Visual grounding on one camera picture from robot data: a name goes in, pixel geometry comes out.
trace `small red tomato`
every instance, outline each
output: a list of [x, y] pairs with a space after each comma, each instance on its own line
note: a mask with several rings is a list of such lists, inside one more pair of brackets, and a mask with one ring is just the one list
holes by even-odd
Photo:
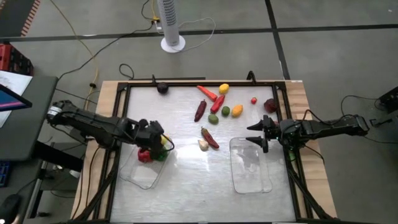
[[150, 152], [148, 150], [139, 149], [138, 160], [141, 162], [152, 162], [152, 159], [150, 158]]
[[252, 104], [256, 104], [257, 103], [257, 98], [256, 97], [251, 98], [251, 103]]

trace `tower fan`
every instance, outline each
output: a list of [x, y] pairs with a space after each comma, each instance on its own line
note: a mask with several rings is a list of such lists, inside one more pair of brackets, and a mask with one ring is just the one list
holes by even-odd
[[168, 53], [180, 52], [185, 47], [185, 39], [178, 32], [174, 0], [157, 0], [157, 5], [164, 32], [160, 46]]

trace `keyboard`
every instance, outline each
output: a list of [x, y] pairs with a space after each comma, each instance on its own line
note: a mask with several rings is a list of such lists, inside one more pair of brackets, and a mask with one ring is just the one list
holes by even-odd
[[0, 161], [0, 187], [7, 187], [10, 169], [10, 162]]

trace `computer mouse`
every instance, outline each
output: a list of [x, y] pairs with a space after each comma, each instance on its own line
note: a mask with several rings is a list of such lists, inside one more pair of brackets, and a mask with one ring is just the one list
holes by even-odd
[[0, 223], [11, 224], [18, 215], [21, 196], [12, 194], [0, 205]]

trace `clear plastic container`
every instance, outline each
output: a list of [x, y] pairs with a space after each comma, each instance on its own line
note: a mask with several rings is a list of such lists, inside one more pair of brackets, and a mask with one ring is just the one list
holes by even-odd
[[266, 154], [245, 138], [229, 142], [234, 189], [239, 194], [268, 193], [272, 190]]
[[138, 150], [138, 147], [132, 149], [129, 158], [120, 168], [119, 176], [122, 180], [135, 184], [143, 190], [147, 190], [155, 186], [167, 158], [164, 161], [143, 163], [138, 160]]

